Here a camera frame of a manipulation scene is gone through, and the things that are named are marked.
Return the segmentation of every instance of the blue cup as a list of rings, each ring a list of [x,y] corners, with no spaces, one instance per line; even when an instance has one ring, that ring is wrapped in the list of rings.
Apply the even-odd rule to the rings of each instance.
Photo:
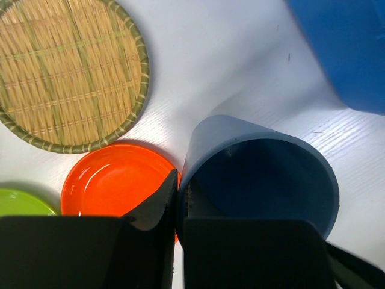
[[[191,137],[179,190],[181,241],[188,208],[189,216],[305,220],[327,238],[339,190],[329,163],[308,143],[218,115],[199,123]]]
[[[355,110],[385,115],[385,1],[288,4],[340,98]]]

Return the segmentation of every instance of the woven bamboo tray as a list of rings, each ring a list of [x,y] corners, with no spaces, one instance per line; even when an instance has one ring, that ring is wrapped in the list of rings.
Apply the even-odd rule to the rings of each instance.
[[[0,121],[29,144],[90,152],[143,108],[149,59],[130,16],[109,0],[0,0]]]

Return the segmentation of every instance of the orange dish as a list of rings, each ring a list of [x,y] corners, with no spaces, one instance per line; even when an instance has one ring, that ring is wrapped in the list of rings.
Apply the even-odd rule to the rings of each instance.
[[[162,155],[136,144],[113,144],[91,152],[69,173],[61,212],[120,217],[157,191],[173,169]]]

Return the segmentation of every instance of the green plate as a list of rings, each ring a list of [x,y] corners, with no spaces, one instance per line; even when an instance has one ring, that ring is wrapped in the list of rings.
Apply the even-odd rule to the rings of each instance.
[[[0,216],[10,215],[54,216],[57,213],[37,197],[10,188],[0,188]]]

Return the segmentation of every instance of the white table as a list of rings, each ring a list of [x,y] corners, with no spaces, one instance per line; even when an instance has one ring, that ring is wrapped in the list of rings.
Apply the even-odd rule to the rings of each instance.
[[[194,127],[212,114],[299,137],[339,181],[329,240],[385,268],[385,117],[338,100],[283,0],[118,2],[143,33],[152,68],[146,110],[124,138],[158,148],[181,169]],[[34,184],[56,207],[81,157],[37,149],[0,125],[0,183]],[[174,267],[182,288],[179,245]]]

